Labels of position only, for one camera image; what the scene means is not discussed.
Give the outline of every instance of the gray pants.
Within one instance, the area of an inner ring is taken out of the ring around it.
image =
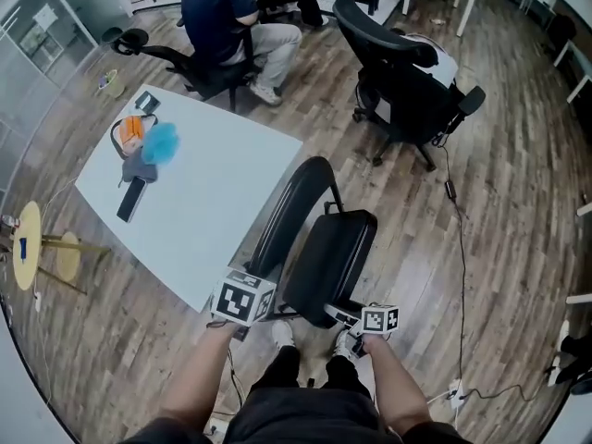
[[[302,33],[294,25],[266,23],[251,27],[253,39],[253,56],[266,56],[267,60],[257,82],[265,87],[279,87],[286,79],[290,65],[300,47]],[[239,49],[230,58],[221,63],[231,66],[244,61],[244,46],[240,42]]]

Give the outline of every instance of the yellow round table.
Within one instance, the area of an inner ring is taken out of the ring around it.
[[[19,216],[20,227],[14,232],[12,265],[18,287],[28,290],[33,284],[41,257],[41,212],[37,203],[28,203]],[[21,259],[20,239],[27,239],[26,255]]]
[[[80,264],[80,251],[95,250],[100,252],[102,256],[104,253],[110,252],[110,249],[81,244],[78,238],[71,232],[66,232],[63,236],[43,235],[41,212],[39,205],[34,201],[25,205],[18,218],[20,219],[20,226],[13,233],[12,248],[12,265],[18,287],[22,290],[28,290],[33,284],[35,275],[39,271],[64,286],[68,286],[79,293],[86,294],[83,290],[79,290],[76,286],[69,283],[76,276],[76,271]],[[24,259],[21,258],[21,239],[27,240]],[[42,246],[60,249],[56,258],[57,271],[63,278],[54,275],[39,265],[41,262]],[[66,249],[69,253],[61,252],[62,249]]]

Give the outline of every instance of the glass wall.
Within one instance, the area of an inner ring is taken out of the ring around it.
[[[20,0],[0,18],[0,207],[32,135],[92,49],[60,0]]]

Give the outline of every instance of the navy shirt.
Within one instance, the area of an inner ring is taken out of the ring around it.
[[[185,29],[195,48],[195,57],[221,63],[233,56],[241,37],[232,32],[237,19],[257,11],[255,0],[181,0]]]

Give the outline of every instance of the orange object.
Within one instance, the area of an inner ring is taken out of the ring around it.
[[[138,116],[125,117],[119,126],[119,138],[123,145],[134,138],[142,140],[144,138],[142,119]]]

